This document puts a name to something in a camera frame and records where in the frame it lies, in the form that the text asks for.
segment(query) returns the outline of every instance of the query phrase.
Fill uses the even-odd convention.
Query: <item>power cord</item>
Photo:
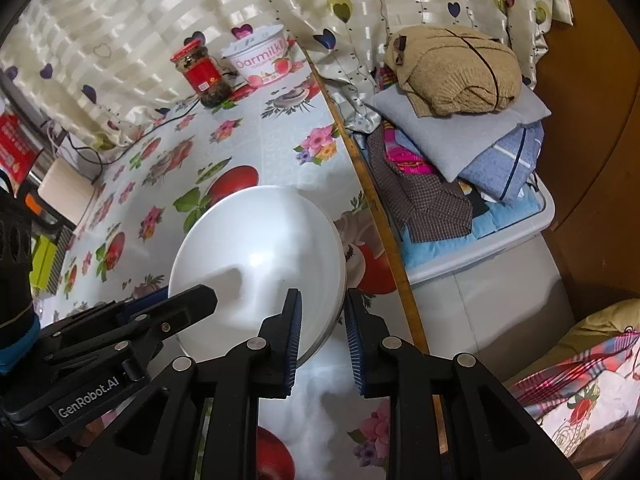
[[[69,140],[69,145],[71,145],[71,148],[73,148],[74,150],[76,150],[76,152],[78,153],[78,156],[80,158],[82,158],[82,160],[84,160],[85,162],[88,162],[90,164],[97,164],[100,165],[100,173],[98,174],[98,176],[96,176],[94,178],[94,180],[92,181],[92,184],[94,184],[98,179],[100,179],[100,177],[102,176],[103,172],[104,172],[104,168],[105,166],[110,166],[111,164],[115,164],[116,162],[118,162],[123,156],[125,156],[127,154],[127,152],[133,148],[137,143],[140,142],[140,140],[144,139],[145,137],[148,137],[149,135],[151,135],[154,131],[156,131],[160,126],[164,126],[165,124],[169,124],[172,123],[174,121],[177,121],[179,119],[182,119],[184,117],[186,117],[187,115],[189,115],[189,113],[191,113],[191,111],[196,107],[196,105],[199,103],[200,101],[197,100],[196,102],[194,102],[193,105],[191,105],[191,107],[182,115],[176,116],[174,118],[169,119],[168,121],[165,121],[164,123],[158,124],[158,126],[154,126],[153,128],[151,128],[146,134],[142,135],[139,139],[134,140],[131,144],[129,144],[128,146],[125,147],[124,151],[117,156],[117,158],[114,158],[113,160],[110,160],[109,162],[104,162],[102,160],[102,157],[100,156],[100,153],[98,153],[98,151],[94,150],[93,148],[89,148],[86,146],[75,146],[73,144],[73,142],[71,141],[71,135],[67,134],[67,138]],[[94,152],[96,157],[98,158],[98,161],[96,160],[91,160],[86,158],[81,151],[82,150],[89,150],[90,152]]]

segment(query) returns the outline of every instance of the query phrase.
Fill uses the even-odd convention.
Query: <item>heart pattern curtain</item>
[[[189,39],[220,51],[239,31],[282,23],[307,49],[347,126],[371,131],[362,99],[388,35],[416,23],[476,28],[510,44],[523,79],[547,50],[569,0],[32,0],[0,48],[0,68],[63,128],[109,152],[192,93],[171,54]]]

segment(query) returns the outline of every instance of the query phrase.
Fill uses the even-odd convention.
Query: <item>floral tablecloth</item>
[[[193,98],[181,102],[104,172],[66,255],[54,304],[42,313],[44,324],[98,301],[138,298],[167,285],[186,232],[212,204],[245,187],[276,184],[296,188],[335,222],[348,286],[358,286],[391,332],[410,340],[384,247],[334,118],[304,57],[294,59],[283,79],[255,92],[236,91],[215,110]],[[176,352],[175,344],[167,347],[165,358]],[[385,474],[388,401],[358,396],[340,324],[298,370],[289,399],[261,401],[260,424],[289,448],[297,478]]]

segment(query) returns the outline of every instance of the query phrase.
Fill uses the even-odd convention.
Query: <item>yogurt container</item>
[[[273,83],[291,70],[284,25],[259,27],[229,45],[222,56],[254,88]]]

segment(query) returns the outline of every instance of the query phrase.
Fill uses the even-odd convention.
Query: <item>metal screw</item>
[[[174,367],[174,370],[176,372],[183,372],[185,370],[188,370],[191,366],[191,359],[184,356],[178,357],[177,359],[174,359],[172,366]]]
[[[252,337],[249,341],[246,342],[249,350],[262,350],[265,346],[267,346],[266,339],[261,337]]]
[[[465,368],[473,368],[476,365],[476,358],[471,354],[460,354],[457,361],[460,366]]]
[[[397,338],[396,336],[390,335],[382,340],[382,346],[385,348],[389,348],[390,350],[395,350],[396,348],[400,348],[402,346],[402,340],[400,338]]]

